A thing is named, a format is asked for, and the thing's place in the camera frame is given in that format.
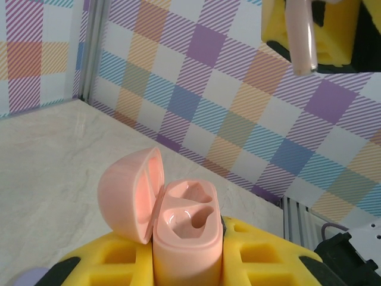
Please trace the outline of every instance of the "checkered backdrop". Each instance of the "checkered backdrop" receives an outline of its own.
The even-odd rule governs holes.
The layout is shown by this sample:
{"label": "checkered backdrop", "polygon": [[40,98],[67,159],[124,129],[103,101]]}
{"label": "checkered backdrop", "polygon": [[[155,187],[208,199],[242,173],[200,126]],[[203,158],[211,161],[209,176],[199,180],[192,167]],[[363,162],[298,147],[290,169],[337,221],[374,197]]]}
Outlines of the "checkered backdrop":
{"label": "checkered backdrop", "polygon": [[273,203],[381,216],[381,75],[295,77],[261,1],[112,1],[93,106]]}
{"label": "checkered backdrop", "polygon": [[90,0],[0,0],[0,117],[78,95]]}

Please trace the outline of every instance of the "charging case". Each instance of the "charging case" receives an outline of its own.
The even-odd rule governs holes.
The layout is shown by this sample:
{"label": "charging case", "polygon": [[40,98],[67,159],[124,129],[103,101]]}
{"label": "charging case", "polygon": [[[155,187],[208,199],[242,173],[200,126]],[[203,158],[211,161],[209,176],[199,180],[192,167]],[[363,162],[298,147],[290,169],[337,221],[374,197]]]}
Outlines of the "charging case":
{"label": "charging case", "polygon": [[152,239],[157,286],[219,284],[223,226],[212,183],[182,179],[165,187],[160,151],[149,148],[105,171],[98,203],[117,235],[142,244]]}

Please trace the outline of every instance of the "open lid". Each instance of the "open lid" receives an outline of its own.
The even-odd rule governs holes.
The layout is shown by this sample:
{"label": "open lid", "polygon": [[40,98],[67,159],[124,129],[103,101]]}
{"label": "open lid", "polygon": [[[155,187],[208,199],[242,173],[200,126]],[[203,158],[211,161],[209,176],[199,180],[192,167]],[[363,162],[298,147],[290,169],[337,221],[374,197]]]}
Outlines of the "open lid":
{"label": "open lid", "polygon": [[105,171],[98,185],[98,204],[116,234],[146,244],[152,236],[152,212],[163,192],[160,150],[149,148],[121,158]]}

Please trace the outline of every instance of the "white marble table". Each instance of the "white marble table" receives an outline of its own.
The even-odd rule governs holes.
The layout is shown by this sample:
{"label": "white marble table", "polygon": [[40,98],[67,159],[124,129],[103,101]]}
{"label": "white marble table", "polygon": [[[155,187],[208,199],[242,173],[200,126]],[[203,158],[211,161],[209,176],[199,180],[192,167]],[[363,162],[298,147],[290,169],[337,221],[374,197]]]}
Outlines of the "white marble table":
{"label": "white marble table", "polygon": [[[113,162],[158,145],[81,101],[0,121],[0,285],[110,231],[96,187]],[[282,236],[282,211],[159,145],[166,182],[215,184],[222,215]]]}

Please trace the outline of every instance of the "yellow foam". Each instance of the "yellow foam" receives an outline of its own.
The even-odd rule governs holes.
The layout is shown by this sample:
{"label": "yellow foam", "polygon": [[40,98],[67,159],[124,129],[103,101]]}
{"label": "yellow foam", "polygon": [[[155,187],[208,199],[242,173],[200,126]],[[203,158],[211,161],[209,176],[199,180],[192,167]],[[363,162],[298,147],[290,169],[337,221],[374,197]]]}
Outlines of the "yellow foam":
{"label": "yellow foam", "polygon": [[[342,0],[335,5],[326,4],[323,27],[314,25],[319,64],[342,67],[351,63],[360,2]],[[276,41],[289,49],[285,1],[268,0],[262,5],[262,41]]]}
{"label": "yellow foam", "polygon": [[153,286],[152,244],[106,234],[61,259],[80,257],[62,286]]}
{"label": "yellow foam", "polygon": [[224,217],[224,286],[320,286],[300,261],[313,251],[290,243],[237,219]]}
{"label": "yellow foam", "polygon": [[[237,219],[224,217],[224,286],[320,286],[300,261],[313,251]],[[134,243],[113,232],[65,255],[81,258],[62,286],[153,286],[152,244]]]}

